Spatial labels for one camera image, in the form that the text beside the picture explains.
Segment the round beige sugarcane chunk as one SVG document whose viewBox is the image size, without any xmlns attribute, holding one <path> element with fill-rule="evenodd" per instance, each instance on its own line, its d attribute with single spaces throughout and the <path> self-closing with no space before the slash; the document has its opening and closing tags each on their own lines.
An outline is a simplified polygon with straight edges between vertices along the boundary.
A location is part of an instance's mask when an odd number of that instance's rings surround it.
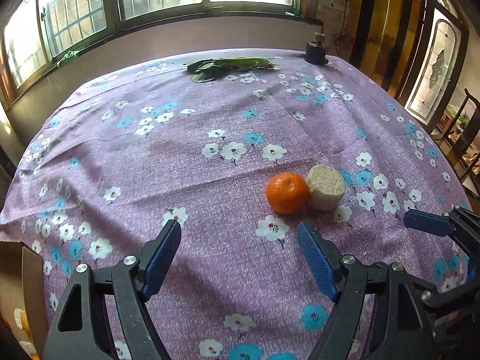
<svg viewBox="0 0 480 360">
<path fill-rule="evenodd" d="M 334 210 L 345 194 L 345 181 L 331 166 L 313 166 L 307 174 L 307 204 L 315 211 Z"/>
</svg>

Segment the small orange tangerine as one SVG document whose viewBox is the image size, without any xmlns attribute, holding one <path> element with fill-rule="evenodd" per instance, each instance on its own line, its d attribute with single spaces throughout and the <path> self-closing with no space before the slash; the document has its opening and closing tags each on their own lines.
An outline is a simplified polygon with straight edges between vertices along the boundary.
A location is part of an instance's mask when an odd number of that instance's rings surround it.
<svg viewBox="0 0 480 360">
<path fill-rule="evenodd" d="M 20 321 L 20 324 L 21 324 L 21 328 L 26 331 L 26 333 L 30 334 L 30 327 L 29 327 L 29 321 L 28 321 L 28 318 L 27 318 L 27 315 L 25 312 L 22 312 L 20 317 L 19 317 L 19 321 Z"/>
</svg>

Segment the dark wooden chair right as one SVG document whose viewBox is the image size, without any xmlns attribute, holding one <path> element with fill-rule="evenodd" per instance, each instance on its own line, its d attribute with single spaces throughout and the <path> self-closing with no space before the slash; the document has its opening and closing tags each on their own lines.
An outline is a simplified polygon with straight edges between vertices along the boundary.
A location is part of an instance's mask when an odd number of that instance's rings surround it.
<svg viewBox="0 0 480 360">
<path fill-rule="evenodd" d="M 464 89 L 465 97 L 444 128 L 433 134 L 433 140 L 445 155 L 469 200 L 479 209 L 479 100 Z"/>
</svg>

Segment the cardboard box tray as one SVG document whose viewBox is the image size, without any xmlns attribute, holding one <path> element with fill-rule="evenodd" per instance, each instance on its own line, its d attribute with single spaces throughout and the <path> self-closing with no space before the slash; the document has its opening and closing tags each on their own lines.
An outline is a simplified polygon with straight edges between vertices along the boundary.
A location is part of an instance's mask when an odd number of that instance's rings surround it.
<svg viewBox="0 0 480 360">
<path fill-rule="evenodd" d="M 14 310 L 25 311 L 30 334 L 17 327 Z M 48 334 L 44 298 L 43 260 L 22 242 L 1 243 L 1 358 L 41 359 Z M 31 342 L 37 355 L 29 356 L 20 341 Z"/>
</svg>

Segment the stained glass door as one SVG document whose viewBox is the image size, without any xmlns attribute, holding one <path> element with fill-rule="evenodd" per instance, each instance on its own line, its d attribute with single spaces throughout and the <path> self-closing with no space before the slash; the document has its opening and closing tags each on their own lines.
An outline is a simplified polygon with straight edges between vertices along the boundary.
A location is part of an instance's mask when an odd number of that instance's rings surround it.
<svg viewBox="0 0 480 360">
<path fill-rule="evenodd" d="M 456 87 L 469 31 L 453 0 L 425 0 L 421 18 L 420 39 L 401 99 L 404 109 L 430 132 Z"/>
</svg>

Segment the purple floral tablecloth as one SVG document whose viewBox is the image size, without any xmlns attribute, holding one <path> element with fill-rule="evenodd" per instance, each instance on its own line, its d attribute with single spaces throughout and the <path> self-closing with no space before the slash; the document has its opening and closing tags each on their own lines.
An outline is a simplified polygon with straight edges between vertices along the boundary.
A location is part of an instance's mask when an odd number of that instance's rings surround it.
<svg viewBox="0 0 480 360">
<path fill-rule="evenodd" d="M 54 314 L 79 263 L 107 267 L 156 237 L 169 219 L 182 240 L 149 304 L 174 359 L 306 359 L 331 310 L 296 241 L 312 220 L 363 263 L 404 265 L 440 291 L 466 276 L 448 238 L 404 226 L 405 213 L 468 203 L 448 161 L 387 92 L 340 58 L 316 67 L 293 51 L 261 50 L 271 71 L 194 83 L 184 55 L 80 86 L 19 161 L 1 238 L 43 258 Z M 292 214 L 265 186 L 316 165 L 345 194 L 332 211 Z"/>
</svg>

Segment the small black jar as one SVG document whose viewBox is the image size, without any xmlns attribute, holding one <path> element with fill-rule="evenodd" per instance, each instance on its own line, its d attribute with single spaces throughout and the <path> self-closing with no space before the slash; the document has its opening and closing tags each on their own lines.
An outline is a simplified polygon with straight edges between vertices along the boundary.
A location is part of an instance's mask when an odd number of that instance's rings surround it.
<svg viewBox="0 0 480 360">
<path fill-rule="evenodd" d="M 304 60 L 316 66 L 326 66 L 329 60 L 326 58 L 326 47 L 324 42 L 326 35 L 314 33 L 313 40 L 306 44 Z"/>
</svg>

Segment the green bottle on sill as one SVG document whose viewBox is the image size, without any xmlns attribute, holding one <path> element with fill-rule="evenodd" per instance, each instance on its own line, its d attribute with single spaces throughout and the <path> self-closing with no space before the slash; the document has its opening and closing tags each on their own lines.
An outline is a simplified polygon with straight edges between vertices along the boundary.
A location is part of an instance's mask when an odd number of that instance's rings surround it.
<svg viewBox="0 0 480 360">
<path fill-rule="evenodd" d="M 293 0 L 294 15 L 300 16 L 300 0 Z"/>
</svg>

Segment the green cloth on sill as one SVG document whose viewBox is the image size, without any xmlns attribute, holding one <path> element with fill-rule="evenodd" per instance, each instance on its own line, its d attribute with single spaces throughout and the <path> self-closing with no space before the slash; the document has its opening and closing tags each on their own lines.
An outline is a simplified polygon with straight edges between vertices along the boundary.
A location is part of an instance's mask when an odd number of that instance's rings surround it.
<svg viewBox="0 0 480 360">
<path fill-rule="evenodd" d="M 63 66 L 65 63 L 68 63 L 82 55 L 85 50 L 86 49 L 70 49 L 57 61 L 56 67 L 61 68 L 61 66 Z"/>
</svg>

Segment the green leafy vegetable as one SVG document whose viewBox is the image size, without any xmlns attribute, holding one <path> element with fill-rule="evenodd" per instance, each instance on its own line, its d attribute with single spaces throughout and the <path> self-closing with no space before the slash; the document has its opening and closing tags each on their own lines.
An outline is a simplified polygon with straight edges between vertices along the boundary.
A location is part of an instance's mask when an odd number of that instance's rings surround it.
<svg viewBox="0 0 480 360">
<path fill-rule="evenodd" d="M 273 70 L 276 65 L 262 57 L 206 58 L 186 66 L 186 72 L 195 83 L 205 83 L 226 77 L 230 72 Z"/>
</svg>

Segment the window with metal bars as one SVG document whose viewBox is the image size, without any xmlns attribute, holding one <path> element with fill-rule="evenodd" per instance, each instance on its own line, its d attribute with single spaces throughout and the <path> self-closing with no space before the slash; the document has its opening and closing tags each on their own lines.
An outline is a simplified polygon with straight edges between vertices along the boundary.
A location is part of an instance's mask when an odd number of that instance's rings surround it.
<svg viewBox="0 0 480 360">
<path fill-rule="evenodd" d="M 212 11 L 294 15 L 293 0 L 1 0 L 1 95 L 9 107 L 69 50 Z"/>
</svg>

